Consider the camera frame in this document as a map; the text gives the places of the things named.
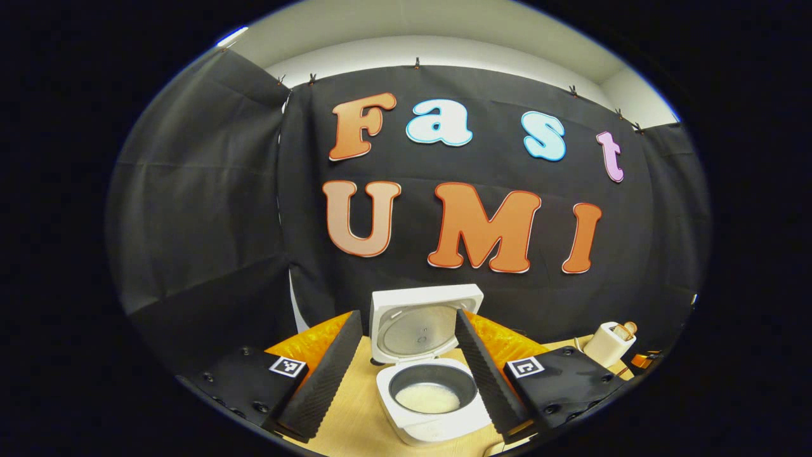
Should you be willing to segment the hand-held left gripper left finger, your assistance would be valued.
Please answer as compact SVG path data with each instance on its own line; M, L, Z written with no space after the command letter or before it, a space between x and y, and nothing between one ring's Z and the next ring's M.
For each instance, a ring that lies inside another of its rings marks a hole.
M266 350L243 345L179 380L249 427L307 443L316 436L362 335L362 316L353 310Z

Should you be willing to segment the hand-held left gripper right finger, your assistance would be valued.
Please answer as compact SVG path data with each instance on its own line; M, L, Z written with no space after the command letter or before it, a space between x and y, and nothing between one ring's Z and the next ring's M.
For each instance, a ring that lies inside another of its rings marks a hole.
M527 437L540 443L557 439L632 385L571 345L511 356L498 365L476 333L473 318L458 310L455 336L485 410L506 444Z

